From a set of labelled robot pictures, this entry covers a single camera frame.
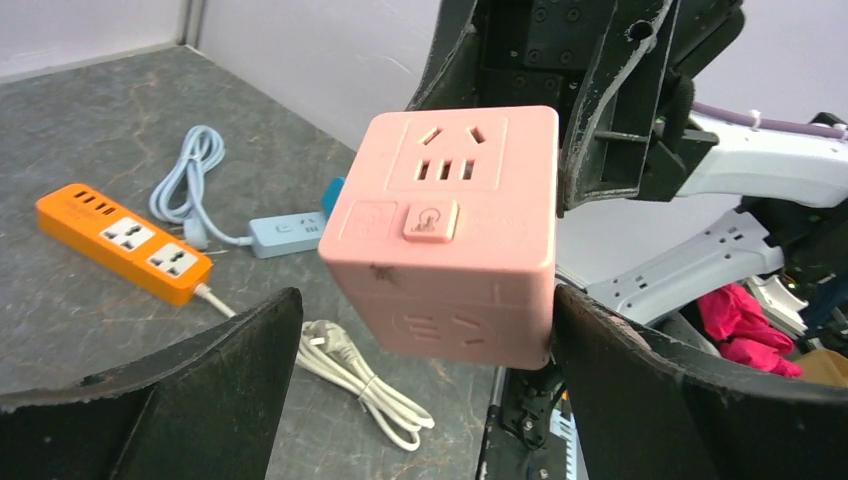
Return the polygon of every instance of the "power socket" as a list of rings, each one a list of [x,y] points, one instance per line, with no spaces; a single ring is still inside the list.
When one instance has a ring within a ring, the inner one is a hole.
[[[208,257],[87,185],[43,197],[36,212],[42,231],[172,305],[209,278]]]
[[[100,232],[103,238],[131,252],[153,238],[153,230],[145,228],[131,217],[124,217]]]
[[[176,243],[167,243],[151,255],[147,262],[159,271],[178,278],[197,263],[197,257]]]
[[[315,250],[326,226],[323,213],[309,212],[257,218],[248,223],[247,229],[254,255],[270,258]]]
[[[548,362],[558,125],[540,106],[371,122],[318,253],[383,348]]]

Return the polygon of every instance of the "pink power socket cube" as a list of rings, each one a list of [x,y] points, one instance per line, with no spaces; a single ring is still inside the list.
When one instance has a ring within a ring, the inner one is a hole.
[[[541,106],[371,122],[318,253],[383,348],[547,363],[558,125]]]

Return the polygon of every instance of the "light blue power cord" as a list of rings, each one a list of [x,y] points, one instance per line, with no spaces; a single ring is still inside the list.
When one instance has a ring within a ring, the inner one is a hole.
[[[177,164],[153,189],[148,207],[150,213],[163,222],[183,226],[185,241],[198,250],[209,245],[207,232],[218,240],[231,245],[250,245],[251,237],[231,237],[222,232],[203,208],[204,176],[224,160],[224,139],[211,127],[192,127],[183,140],[183,148]],[[171,208],[174,193],[185,178],[187,194],[185,202]]]

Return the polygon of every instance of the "pink cloth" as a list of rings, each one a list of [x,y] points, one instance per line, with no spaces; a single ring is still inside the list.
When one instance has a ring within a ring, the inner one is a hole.
[[[769,325],[744,288],[734,283],[710,292],[698,299],[698,310],[722,357],[784,377],[801,376],[801,367],[781,356],[792,351],[792,340]]]

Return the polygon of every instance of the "gray table surface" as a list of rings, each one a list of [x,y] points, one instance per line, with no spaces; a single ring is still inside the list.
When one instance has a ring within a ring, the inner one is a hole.
[[[315,211],[353,152],[212,62],[183,48],[0,85],[0,393],[58,388],[136,360],[223,318],[175,309],[41,234],[34,203],[82,182],[147,216],[151,189],[196,124],[227,157],[206,205],[225,231],[251,218]],[[315,252],[212,256],[210,286],[236,310],[287,286],[305,319],[338,321],[374,370],[427,408],[436,428],[406,453],[347,392],[295,369],[269,479],[461,479],[474,474],[493,371],[380,350]]]

